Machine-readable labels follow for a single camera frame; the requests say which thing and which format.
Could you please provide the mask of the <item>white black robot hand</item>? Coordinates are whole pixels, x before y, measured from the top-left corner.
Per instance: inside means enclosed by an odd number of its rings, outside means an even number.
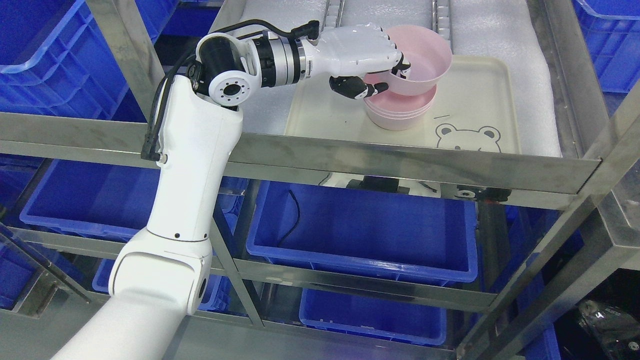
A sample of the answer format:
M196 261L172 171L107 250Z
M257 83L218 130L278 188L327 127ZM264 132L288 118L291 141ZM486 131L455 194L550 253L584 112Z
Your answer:
M363 75L391 73L407 79L410 60L390 35L375 23L323 30L317 39L302 39L306 78L327 75L329 88L345 98L363 100L388 91L386 82L367 83Z

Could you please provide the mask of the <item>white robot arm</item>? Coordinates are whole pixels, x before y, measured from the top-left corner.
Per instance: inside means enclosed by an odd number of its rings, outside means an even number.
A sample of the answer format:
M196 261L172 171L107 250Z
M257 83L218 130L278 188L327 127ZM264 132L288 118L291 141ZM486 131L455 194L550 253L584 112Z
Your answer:
M282 30L249 19L205 35L156 89L141 158L160 167L146 226L119 251L105 305L55 360L160 360L210 278L210 228L231 152L242 134L239 105L254 91L297 83L310 20Z

